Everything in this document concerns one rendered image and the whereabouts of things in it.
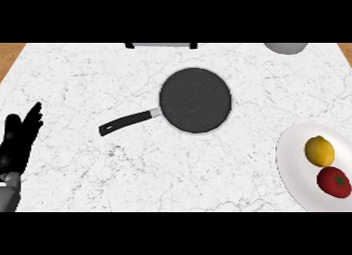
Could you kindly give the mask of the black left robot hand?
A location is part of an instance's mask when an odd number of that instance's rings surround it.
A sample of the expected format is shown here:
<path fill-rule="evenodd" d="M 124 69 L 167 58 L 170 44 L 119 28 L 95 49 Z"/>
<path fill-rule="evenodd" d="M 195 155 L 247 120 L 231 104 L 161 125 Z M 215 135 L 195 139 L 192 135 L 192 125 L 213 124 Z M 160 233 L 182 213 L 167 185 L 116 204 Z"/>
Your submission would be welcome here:
<path fill-rule="evenodd" d="M 0 143 L 0 182 L 9 172 L 24 173 L 31 146 L 37 138 L 42 121 L 42 104 L 37 103 L 25 118 L 11 114 L 5 120 L 3 141 Z"/>

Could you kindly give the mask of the white plate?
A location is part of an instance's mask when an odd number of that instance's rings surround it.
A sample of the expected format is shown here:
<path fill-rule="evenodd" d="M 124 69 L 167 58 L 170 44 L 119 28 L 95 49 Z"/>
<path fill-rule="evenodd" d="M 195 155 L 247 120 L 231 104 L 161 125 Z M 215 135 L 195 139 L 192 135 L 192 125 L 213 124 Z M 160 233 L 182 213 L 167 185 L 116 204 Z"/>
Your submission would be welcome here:
<path fill-rule="evenodd" d="M 275 162 L 281 180 L 296 202 L 306 211 L 352 211 L 352 192 L 346 198 L 328 195 L 317 184 L 321 170 L 306 159 L 305 144 L 323 136 L 334 148 L 333 166 L 337 167 L 352 185 L 352 142 L 331 128 L 318 124 L 297 124 L 280 136 Z"/>

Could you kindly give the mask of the black frying pan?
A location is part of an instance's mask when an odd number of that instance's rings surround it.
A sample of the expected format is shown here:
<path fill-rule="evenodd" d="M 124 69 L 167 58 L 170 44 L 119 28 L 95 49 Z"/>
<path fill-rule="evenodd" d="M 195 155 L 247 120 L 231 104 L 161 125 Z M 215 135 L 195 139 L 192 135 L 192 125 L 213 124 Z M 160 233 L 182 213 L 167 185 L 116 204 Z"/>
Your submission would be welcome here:
<path fill-rule="evenodd" d="M 185 68 L 166 79 L 160 90 L 160 106 L 121 117 L 99 126 L 99 134 L 163 117 L 170 126 L 189 134 L 213 132 L 231 112 L 229 87 L 219 75 L 203 68 Z"/>

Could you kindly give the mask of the yellow lemon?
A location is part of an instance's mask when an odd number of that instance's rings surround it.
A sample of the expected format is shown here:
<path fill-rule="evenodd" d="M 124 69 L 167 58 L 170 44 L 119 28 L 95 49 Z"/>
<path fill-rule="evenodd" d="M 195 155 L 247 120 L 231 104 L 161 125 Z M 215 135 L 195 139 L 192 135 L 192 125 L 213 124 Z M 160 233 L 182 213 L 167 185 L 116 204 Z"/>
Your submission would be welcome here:
<path fill-rule="evenodd" d="M 318 167 L 328 166 L 334 161 L 333 145 L 321 135 L 308 140 L 303 152 L 308 161 Z"/>

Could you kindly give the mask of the red tomato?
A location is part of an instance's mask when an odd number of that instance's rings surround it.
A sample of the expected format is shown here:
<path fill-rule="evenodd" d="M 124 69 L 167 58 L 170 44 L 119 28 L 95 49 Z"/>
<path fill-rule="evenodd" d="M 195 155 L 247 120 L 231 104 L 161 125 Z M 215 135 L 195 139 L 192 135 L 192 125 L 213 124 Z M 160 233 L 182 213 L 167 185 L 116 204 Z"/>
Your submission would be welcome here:
<path fill-rule="evenodd" d="M 324 167 L 317 175 L 320 189 L 336 198 L 348 198 L 352 192 L 352 185 L 343 171 L 333 167 Z"/>

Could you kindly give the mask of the grey round bowl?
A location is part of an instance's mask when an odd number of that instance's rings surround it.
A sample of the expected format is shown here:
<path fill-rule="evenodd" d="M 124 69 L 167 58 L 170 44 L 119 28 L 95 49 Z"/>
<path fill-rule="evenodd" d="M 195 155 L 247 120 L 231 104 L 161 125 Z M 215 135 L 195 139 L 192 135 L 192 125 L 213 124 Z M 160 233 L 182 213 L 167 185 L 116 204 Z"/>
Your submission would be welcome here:
<path fill-rule="evenodd" d="M 294 55 L 303 51 L 306 48 L 306 43 L 265 43 L 265 47 L 283 55 Z"/>

